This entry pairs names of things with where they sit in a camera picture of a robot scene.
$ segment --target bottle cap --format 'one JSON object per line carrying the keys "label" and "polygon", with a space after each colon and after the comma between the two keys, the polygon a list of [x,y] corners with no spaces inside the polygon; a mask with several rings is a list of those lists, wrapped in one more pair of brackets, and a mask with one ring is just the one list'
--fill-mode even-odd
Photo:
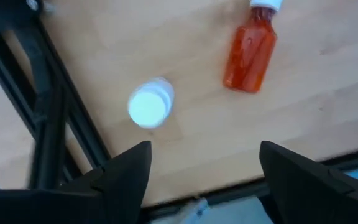
{"label": "bottle cap", "polygon": [[128,101],[129,116],[142,128],[156,128],[169,116],[173,98],[172,85],[162,77],[154,78],[132,93]]}
{"label": "bottle cap", "polygon": [[283,0],[251,0],[250,5],[251,7],[255,6],[262,6],[262,7],[269,7],[276,11],[280,10],[281,3]]}

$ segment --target black metal frame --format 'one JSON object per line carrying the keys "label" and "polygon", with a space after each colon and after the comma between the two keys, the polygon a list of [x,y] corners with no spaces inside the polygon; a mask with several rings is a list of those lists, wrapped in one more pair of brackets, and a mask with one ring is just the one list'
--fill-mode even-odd
{"label": "black metal frame", "polygon": [[[23,7],[25,5],[20,1],[18,8],[22,9]],[[111,156],[82,103],[47,31],[39,18],[36,17],[37,13],[27,10],[25,15],[31,17],[31,19],[21,16],[19,21],[9,23],[9,27],[14,25],[15,34],[30,59],[35,89],[0,35],[0,85],[37,143],[29,187],[32,189],[56,189],[59,183],[78,181],[83,183],[84,179],[86,184],[89,184],[87,182],[89,181],[89,176],[94,179],[104,179],[106,177],[103,177],[102,173],[111,172],[113,167],[109,166],[109,169],[103,167],[106,163],[109,163]],[[3,22],[5,21],[0,21],[0,30],[7,26]],[[91,173],[82,175],[68,149],[64,146],[64,127],[66,122],[73,130],[94,169]],[[358,152],[326,160],[322,163],[339,170],[358,169]],[[148,178],[148,174],[144,174],[142,177]],[[268,194],[269,188],[267,184],[263,178],[259,178],[232,187],[203,192],[199,194],[199,197],[205,197],[210,205],[216,205],[252,195],[263,197]],[[192,200],[196,199],[194,197],[185,197],[143,208],[141,213],[142,220],[150,221],[173,215]]]}

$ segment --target wooden surface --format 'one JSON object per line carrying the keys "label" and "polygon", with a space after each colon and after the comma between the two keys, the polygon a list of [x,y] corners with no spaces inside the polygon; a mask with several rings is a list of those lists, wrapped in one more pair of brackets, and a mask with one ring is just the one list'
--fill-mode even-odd
{"label": "wooden surface", "polygon": [[[261,176],[261,140],[313,159],[358,149],[358,1],[284,0],[273,21],[277,46],[257,95],[221,85],[247,1],[53,3],[56,11],[44,23],[111,154],[152,141],[144,205]],[[22,57],[16,41],[9,42]],[[130,120],[127,99],[157,76],[171,81],[176,98],[168,121],[148,131]],[[24,185],[31,145],[0,89],[1,187]]]}

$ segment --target orange liquid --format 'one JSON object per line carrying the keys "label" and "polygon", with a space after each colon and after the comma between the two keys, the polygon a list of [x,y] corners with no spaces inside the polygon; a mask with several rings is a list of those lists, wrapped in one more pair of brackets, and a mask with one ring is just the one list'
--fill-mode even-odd
{"label": "orange liquid", "polygon": [[277,40],[272,27],[275,11],[266,7],[252,8],[244,26],[236,30],[227,61],[223,85],[240,91],[257,93]]}

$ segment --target orange medicine bottle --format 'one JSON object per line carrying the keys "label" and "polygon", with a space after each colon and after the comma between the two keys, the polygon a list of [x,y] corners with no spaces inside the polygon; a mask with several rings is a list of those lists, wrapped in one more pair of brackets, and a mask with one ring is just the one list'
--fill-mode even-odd
{"label": "orange medicine bottle", "polygon": [[272,18],[282,0],[251,0],[249,20],[237,28],[223,85],[233,89],[257,93],[277,40]]}

